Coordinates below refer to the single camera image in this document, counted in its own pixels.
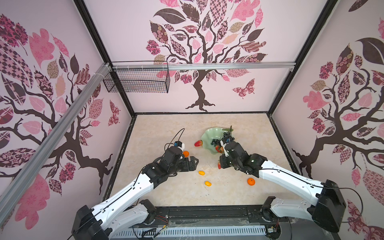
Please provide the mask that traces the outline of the dark grape bunch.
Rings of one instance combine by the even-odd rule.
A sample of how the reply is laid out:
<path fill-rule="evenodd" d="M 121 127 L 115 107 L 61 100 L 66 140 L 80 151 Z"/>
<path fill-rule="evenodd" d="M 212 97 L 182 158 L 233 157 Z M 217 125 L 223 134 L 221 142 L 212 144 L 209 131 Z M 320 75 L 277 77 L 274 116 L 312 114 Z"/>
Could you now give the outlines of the dark grape bunch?
<path fill-rule="evenodd" d="M 233 142 L 235 138 L 232 136 L 232 132 L 234 130 L 232 128 L 227 128 L 227 129 L 222 129 L 221 133 L 219 134 L 218 137 L 214 137 L 211 140 L 211 145 L 216 147 L 216 146 L 222 146 L 223 144 L 227 144 L 230 142 Z"/>

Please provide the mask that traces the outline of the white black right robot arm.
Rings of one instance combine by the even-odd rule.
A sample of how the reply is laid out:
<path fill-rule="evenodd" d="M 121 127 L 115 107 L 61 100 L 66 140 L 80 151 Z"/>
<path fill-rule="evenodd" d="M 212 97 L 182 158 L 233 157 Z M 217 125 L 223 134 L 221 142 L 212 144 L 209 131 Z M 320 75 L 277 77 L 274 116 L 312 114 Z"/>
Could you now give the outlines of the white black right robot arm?
<path fill-rule="evenodd" d="M 301 197 L 300 200 L 268 197 L 261 208 L 265 221 L 299 218 L 313 221 L 328 232 L 339 232 L 347 205 L 335 182 L 320 182 L 293 173 L 264 156 L 249 155 L 237 142 L 221 141 L 221 146 L 224 151 L 220 156 L 221 168 L 233 167 L 247 175 L 273 182 Z"/>

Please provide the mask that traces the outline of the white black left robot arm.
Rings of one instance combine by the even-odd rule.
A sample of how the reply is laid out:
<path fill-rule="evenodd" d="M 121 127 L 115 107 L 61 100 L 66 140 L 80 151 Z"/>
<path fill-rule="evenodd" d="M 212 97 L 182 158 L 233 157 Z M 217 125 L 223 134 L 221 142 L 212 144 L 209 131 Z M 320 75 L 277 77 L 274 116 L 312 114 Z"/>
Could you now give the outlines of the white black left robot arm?
<path fill-rule="evenodd" d="M 182 147 L 168 148 L 115 195 L 91 208 L 81 207 L 76 213 L 70 237 L 75 240 L 109 240 L 134 225 L 151 224 L 156 217 L 156 207 L 149 200 L 139 203 L 137 200 L 169 177 L 179 172 L 195 171 L 198 164 L 196 157 L 185 157 Z"/>

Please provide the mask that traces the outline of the green scalloped fruit bowl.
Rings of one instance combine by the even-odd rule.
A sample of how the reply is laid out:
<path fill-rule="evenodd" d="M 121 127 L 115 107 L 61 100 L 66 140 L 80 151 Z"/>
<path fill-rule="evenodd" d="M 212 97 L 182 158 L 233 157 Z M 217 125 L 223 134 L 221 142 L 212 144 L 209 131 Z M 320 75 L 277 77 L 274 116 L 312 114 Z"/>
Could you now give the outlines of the green scalloped fruit bowl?
<path fill-rule="evenodd" d="M 221 140 L 224 137 L 229 137 L 234 130 L 232 128 L 210 128 L 206 130 L 201 136 L 203 143 L 202 147 L 208 150 L 212 155 L 217 155 L 218 152 L 216 146 L 221 147 Z"/>

